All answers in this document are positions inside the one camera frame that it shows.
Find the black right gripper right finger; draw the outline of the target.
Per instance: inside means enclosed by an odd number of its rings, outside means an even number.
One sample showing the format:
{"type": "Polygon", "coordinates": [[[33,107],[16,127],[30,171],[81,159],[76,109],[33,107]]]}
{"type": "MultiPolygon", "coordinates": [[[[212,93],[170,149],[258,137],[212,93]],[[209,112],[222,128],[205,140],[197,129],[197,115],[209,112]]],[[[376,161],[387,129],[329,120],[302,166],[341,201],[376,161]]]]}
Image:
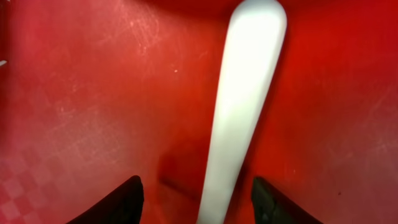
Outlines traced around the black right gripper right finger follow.
{"type": "Polygon", "coordinates": [[[263,177],[252,182],[255,224],[322,224],[263,177]]]}

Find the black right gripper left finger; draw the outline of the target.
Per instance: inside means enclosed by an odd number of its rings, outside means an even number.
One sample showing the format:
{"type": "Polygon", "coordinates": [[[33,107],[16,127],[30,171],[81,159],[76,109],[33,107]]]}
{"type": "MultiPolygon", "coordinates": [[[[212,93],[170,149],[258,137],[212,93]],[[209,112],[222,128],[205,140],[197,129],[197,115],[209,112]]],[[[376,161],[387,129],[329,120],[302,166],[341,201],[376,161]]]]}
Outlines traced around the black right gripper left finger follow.
{"type": "Polygon", "coordinates": [[[134,175],[68,224],[139,224],[143,206],[143,184],[134,175]]]}

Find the white plastic spoon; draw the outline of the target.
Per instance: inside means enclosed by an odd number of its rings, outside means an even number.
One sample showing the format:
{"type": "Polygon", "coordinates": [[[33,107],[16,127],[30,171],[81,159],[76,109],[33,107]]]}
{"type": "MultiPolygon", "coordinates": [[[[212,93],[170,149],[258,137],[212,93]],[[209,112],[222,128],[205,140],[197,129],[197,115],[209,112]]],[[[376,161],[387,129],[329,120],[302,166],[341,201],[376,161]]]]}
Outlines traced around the white plastic spoon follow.
{"type": "Polygon", "coordinates": [[[223,223],[287,29],[276,0],[245,0],[229,21],[197,223],[223,223]]]}

